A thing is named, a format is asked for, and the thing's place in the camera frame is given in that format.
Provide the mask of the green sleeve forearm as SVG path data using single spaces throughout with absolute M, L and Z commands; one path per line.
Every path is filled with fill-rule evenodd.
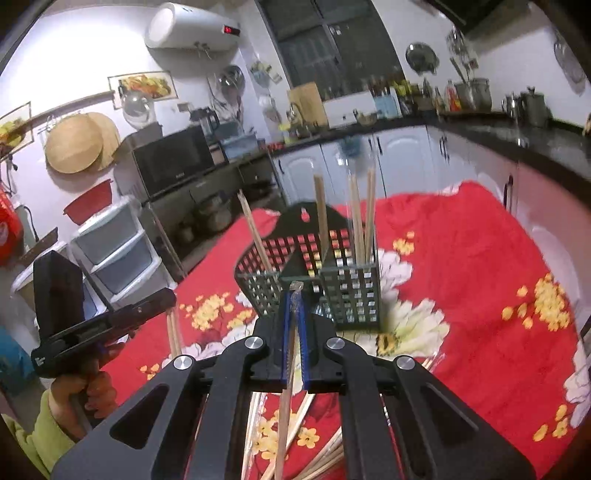
M 47 389 L 41 396 L 40 411 L 31 432 L 27 432 L 12 417 L 1 415 L 19 449 L 45 479 L 50 478 L 55 464 L 75 445 L 55 420 L 51 410 L 52 400 L 52 391 Z

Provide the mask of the left hand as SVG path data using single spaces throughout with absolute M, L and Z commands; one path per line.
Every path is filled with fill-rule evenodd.
M 91 419 L 101 421 L 116 410 L 116 390 L 102 368 L 116 359 L 124 347 L 124 342 L 100 347 L 82 364 L 79 373 L 61 375 L 51 384 L 51 415 L 72 440 L 81 440 L 87 434 Z

